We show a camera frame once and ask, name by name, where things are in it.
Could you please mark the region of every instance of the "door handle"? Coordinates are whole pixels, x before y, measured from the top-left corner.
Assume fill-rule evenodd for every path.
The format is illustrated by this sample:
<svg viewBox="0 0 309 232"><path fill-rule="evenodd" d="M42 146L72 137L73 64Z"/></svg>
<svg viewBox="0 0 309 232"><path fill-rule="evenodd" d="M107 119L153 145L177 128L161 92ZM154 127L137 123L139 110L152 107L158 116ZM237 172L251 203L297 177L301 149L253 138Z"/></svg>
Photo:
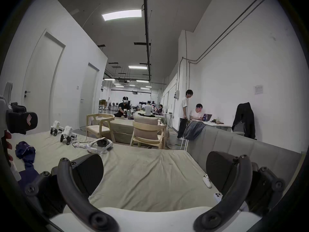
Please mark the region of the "door handle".
<svg viewBox="0 0 309 232"><path fill-rule="evenodd" d="M24 95L24 97L26 98L27 97L27 93L31 93L30 91L25 91L25 95Z"/></svg>

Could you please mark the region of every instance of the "chair cushion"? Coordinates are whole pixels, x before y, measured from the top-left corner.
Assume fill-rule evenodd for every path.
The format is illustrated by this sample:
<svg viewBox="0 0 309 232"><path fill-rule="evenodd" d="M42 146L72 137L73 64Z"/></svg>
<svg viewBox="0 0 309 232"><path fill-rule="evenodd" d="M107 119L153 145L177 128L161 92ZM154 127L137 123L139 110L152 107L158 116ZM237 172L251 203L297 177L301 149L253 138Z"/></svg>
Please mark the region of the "chair cushion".
<svg viewBox="0 0 309 232"><path fill-rule="evenodd" d="M141 141L145 141L145 142L149 142L149 143L152 143L152 144L158 144L160 142L160 139L161 139L161 135L157 135L158 136L158 139L148 139L148 138L143 138L143 137L136 137L134 136L136 139L138 140L141 140Z"/></svg>
<svg viewBox="0 0 309 232"><path fill-rule="evenodd" d="M87 126L86 129L89 129L89 130L92 130L96 133L99 133L99 126L96 125L96 126ZM109 131L109 128L108 127L105 127L105 126L102 126L102 132L108 132Z"/></svg>
<svg viewBox="0 0 309 232"><path fill-rule="evenodd" d="M148 125L158 125L158 118L154 117L145 117L134 113L133 115L134 121L138 123L148 124ZM141 137L145 139L153 139L158 140L158 132L157 131L146 131L134 128L134 136Z"/></svg>

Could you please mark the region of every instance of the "white game controller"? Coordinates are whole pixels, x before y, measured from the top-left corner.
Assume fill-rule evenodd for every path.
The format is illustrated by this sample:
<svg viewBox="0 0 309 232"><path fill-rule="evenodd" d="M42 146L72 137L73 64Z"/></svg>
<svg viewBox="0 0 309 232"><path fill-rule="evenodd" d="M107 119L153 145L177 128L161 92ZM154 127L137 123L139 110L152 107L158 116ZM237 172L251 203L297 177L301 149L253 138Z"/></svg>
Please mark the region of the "white game controller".
<svg viewBox="0 0 309 232"><path fill-rule="evenodd" d="M208 178L208 175L204 175L203 181L204 181L205 185L206 185L208 188L211 188L211 182L210 182L210 180L209 180L209 178Z"/></svg>
<svg viewBox="0 0 309 232"><path fill-rule="evenodd" d="M221 192L216 192L214 193L214 199L220 203L221 199L222 199L222 193Z"/></svg>

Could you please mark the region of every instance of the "ceiling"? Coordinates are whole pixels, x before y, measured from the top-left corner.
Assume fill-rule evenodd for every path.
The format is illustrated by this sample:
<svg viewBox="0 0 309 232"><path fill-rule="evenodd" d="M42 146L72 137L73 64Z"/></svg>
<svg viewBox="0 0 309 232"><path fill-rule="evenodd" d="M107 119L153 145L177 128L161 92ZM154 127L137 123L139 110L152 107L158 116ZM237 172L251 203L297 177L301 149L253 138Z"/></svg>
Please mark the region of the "ceiling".
<svg viewBox="0 0 309 232"><path fill-rule="evenodd" d="M102 14L140 9L143 0L58 0L108 57L106 72L116 77L148 79L148 70L129 70L129 65L147 63L145 20L125 18L104 21ZM148 0L151 81L162 83L178 59L181 30L193 32L211 0Z"/></svg>

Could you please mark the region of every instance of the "wooden chair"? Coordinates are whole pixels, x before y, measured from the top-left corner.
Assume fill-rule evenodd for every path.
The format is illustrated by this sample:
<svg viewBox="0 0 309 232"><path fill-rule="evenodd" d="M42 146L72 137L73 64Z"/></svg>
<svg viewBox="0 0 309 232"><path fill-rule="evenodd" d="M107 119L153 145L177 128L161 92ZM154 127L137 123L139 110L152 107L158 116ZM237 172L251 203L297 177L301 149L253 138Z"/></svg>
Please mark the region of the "wooden chair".
<svg viewBox="0 0 309 232"><path fill-rule="evenodd" d="M158 139L148 139L148 138L142 138L142 137L136 137L134 136L134 132L131 138L131 143L130 146L133 145L133 142L137 142L138 147L141 147L141 144L147 144L147 145L152 145L152 146L157 146L159 149L164 149L165 148L165 132L166 132L166 125L149 125L149 124L143 124L139 122L133 121L133 127L140 129L140 130L145 130L145 131L162 131L161 135L158 135Z"/></svg>
<svg viewBox="0 0 309 232"><path fill-rule="evenodd" d="M89 118L93 117L94 125L89 124ZM97 138L103 137L104 133L110 133L113 143L115 143L114 133L111 129L111 121L115 120L115 116L113 114L88 114L87 115L87 126L86 126L86 134L89 136L89 133L95 135ZM103 126L103 122L107 121L108 127Z"/></svg>

